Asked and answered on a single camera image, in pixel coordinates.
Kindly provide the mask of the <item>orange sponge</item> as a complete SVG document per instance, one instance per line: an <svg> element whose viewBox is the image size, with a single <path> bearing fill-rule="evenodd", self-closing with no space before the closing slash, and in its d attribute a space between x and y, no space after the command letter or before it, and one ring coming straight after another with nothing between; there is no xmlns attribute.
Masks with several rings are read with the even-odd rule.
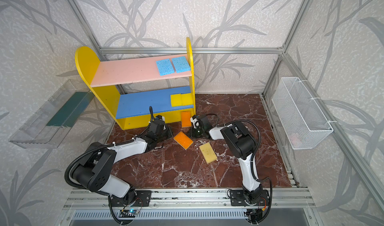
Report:
<svg viewBox="0 0 384 226"><path fill-rule="evenodd" d="M182 128L189 128L192 126L191 123L191 112L190 111L182 111L181 112L181 123Z"/></svg>
<svg viewBox="0 0 384 226"><path fill-rule="evenodd" d="M187 150L194 141L190 139L185 133L179 132L175 137L174 140L185 150Z"/></svg>

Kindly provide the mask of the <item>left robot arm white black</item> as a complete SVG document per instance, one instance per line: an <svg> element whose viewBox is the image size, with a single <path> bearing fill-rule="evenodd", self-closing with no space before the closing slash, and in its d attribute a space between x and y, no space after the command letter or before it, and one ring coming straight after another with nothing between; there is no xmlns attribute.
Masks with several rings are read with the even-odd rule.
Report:
<svg viewBox="0 0 384 226"><path fill-rule="evenodd" d="M109 198L114 196L126 205L131 205L137 198L135 187L112 175L114 164L150 152L157 144L172 136L172 130L165 121L156 118L140 135L129 141L109 145L95 142L69 164L64 175L65 181L74 188L86 189Z"/></svg>

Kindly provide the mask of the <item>pale yellow sponge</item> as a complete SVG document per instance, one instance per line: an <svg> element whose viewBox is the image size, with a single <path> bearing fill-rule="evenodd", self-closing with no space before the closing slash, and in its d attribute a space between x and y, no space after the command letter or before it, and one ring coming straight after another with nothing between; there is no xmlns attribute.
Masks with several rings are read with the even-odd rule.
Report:
<svg viewBox="0 0 384 226"><path fill-rule="evenodd" d="M205 143L205 144L199 146L199 149L200 149L201 153L203 154L203 157L204 157L207 164L210 164L210 163L218 160L217 155L214 152L210 143Z"/></svg>

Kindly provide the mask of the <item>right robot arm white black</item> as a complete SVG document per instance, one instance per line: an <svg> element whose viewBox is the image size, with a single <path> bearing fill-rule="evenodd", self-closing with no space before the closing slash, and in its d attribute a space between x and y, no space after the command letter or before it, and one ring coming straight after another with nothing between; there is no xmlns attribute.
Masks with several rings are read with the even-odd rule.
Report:
<svg viewBox="0 0 384 226"><path fill-rule="evenodd" d="M213 126L206 115L192 116L190 121L193 138L225 140L232 154L238 159L245 202L250 206L261 202L265 206L270 205L273 189L270 191L263 189L262 182L271 179L269 177L259 179L255 163L256 152L261 145L261 133L258 127L244 119Z"/></svg>

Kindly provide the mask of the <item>blue sponge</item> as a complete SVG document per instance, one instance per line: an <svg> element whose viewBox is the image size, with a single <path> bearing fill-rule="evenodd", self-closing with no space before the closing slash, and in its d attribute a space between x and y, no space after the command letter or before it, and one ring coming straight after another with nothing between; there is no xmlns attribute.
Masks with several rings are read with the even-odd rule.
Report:
<svg viewBox="0 0 384 226"><path fill-rule="evenodd" d="M172 58L172 63L174 65L176 73L182 73L191 70L191 67L185 56Z"/></svg>
<svg viewBox="0 0 384 226"><path fill-rule="evenodd" d="M163 59L156 61L158 72L160 76L173 74L175 72L170 59Z"/></svg>

